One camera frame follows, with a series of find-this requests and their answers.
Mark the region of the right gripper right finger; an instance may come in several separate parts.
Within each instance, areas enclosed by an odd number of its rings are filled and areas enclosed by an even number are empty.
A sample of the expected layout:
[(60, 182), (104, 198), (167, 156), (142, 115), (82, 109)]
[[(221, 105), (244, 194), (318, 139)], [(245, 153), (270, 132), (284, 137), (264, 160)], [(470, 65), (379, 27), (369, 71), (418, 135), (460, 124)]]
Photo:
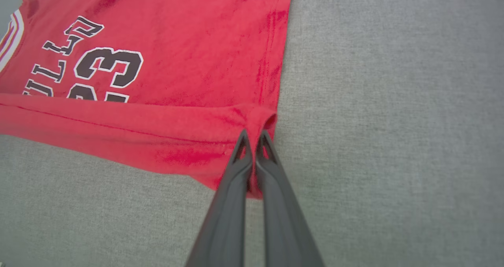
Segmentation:
[(260, 134), (256, 148), (256, 169), (263, 195), (266, 267), (325, 267), (266, 130)]

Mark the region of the grey fabric sofa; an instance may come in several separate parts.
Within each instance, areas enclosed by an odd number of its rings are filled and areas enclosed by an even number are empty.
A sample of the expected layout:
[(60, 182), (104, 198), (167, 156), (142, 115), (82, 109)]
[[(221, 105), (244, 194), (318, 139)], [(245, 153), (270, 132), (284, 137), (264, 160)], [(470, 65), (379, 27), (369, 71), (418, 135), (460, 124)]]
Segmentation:
[[(326, 267), (504, 267), (504, 0), (291, 0), (274, 141)], [(183, 267), (212, 198), (0, 135), (0, 262)]]

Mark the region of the red Bulls jersey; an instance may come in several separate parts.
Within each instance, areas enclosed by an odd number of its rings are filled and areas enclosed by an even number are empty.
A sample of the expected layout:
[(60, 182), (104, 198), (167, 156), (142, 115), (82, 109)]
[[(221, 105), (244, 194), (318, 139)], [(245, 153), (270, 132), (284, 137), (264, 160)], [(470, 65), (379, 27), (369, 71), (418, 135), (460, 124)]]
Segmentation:
[(0, 134), (215, 190), (274, 133), (291, 0), (23, 0), (0, 40)]

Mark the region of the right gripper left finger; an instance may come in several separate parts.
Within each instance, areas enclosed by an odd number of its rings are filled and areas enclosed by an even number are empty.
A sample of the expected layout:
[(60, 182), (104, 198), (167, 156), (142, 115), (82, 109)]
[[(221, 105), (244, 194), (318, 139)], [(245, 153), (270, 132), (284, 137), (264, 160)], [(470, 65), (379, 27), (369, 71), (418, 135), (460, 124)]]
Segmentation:
[(246, 130), (238, 137), (185, 267), (243, 267), (245, 210), (253, 154)]

